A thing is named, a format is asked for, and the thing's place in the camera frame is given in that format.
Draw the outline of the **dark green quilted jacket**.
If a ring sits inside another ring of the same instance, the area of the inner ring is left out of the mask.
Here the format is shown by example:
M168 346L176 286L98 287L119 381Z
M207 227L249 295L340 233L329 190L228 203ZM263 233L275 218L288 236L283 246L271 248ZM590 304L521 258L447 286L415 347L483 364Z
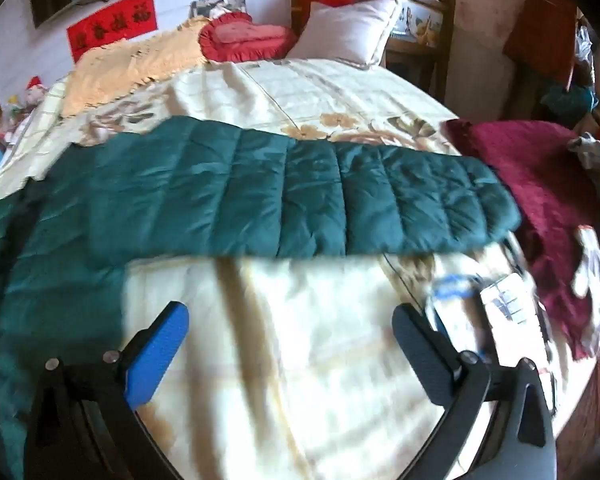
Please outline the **dark green quilted jacket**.
M422 256L504 240L506 186L471 157L301 141L174 116L67 148L0 199L0 441L23 475L42 361L82 360L122 331L126 266L155 257Z

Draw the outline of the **floral cream bed quilt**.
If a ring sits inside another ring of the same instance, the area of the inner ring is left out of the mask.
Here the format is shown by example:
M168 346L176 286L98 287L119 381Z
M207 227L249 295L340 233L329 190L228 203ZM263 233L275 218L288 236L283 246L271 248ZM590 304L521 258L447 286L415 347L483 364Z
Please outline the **floral cream bed quilt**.
M68 78L50 87L0 168L0 199L42 180L67 148L150 133L174 116L301 141L392 145L460 157L444 136L452 113L381 67L326 60L224 63L186 70L108 104L62 117ZM124 271L122 331L82 360L99 361L170 301L186 305L187 336L140 417L186 479L392 479L441 416L391 330L398 304L440 301L457 346L530 356L542 366L556 430L567 425L595 361L575 359L562 331L531 321L491 333L469 297L472 278L527 270L504 240L422 256L155 257ZM0 441L0 471L7 470Z

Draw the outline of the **maroon fuzzy blanket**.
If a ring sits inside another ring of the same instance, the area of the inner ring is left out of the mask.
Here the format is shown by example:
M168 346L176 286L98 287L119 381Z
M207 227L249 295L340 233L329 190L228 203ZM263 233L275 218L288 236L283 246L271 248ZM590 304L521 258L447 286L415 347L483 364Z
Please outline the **maroon fuzzy blanket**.
M522 214L515 235L548 316L575 359L595 356L584 343L592 301L574 296L571 283L582 258L577 227L592 226L600 241L600 198L567 148L576 134L537 120L452 119L443 131L457 150L485 162L508 186Z

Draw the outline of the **pig plush toy red hat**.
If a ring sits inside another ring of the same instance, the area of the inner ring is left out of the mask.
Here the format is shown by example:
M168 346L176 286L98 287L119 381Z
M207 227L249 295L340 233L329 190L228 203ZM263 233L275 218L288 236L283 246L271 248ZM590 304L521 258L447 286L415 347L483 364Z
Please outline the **pig plush toy red hat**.
M26 114L34 110L40 104L47 93L47 88L42 84L39 76L34 76L24 90L23 98L11 96L7 102L7 111L12 115Z

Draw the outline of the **peach ruffled pillow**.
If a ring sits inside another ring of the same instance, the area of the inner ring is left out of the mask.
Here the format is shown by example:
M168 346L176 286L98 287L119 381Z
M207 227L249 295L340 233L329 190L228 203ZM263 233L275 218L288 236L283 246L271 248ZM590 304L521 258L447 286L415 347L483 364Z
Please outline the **peach ruffled pillow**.
M199 35L209 23L196 16L142 41L119 40L88 50L68 78L61 116L108 104L145 84L206 64Z

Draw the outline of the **red Chinese banner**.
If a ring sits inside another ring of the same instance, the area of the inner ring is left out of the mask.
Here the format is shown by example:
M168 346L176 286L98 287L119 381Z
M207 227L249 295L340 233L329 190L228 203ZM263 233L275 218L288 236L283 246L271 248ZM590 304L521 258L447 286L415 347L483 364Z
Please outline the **red Chinese banner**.
M67 28L73 62L93 48L158 29L154 0L120 0Z

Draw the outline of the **red heart-shaped cushion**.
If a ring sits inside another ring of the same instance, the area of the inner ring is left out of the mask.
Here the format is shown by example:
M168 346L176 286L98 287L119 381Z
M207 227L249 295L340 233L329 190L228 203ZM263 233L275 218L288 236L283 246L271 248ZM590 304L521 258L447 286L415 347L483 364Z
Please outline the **red heart-shaped cushion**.
M254 24L248 13L236 11L204 25L198 42L209 61L241 63L284 58L297 36L285 26Z

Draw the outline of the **framed photo on headboard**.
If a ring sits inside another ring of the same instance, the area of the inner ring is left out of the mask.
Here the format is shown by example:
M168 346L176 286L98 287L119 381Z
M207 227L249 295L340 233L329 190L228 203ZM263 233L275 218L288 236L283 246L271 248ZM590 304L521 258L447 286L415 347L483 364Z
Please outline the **framed photo on headboard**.
M247 12L246 0L196 0L189 8L191 18L202 16L209 20L233 12Z

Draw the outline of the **white square pillow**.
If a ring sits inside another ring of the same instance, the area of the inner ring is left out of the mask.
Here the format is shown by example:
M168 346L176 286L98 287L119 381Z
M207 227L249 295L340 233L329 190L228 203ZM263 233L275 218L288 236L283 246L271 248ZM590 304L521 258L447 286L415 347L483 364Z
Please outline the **white square pillow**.
M314 2L292 60L334 60L367 70L379 65L401 13L396 0L367 0L346 6Z

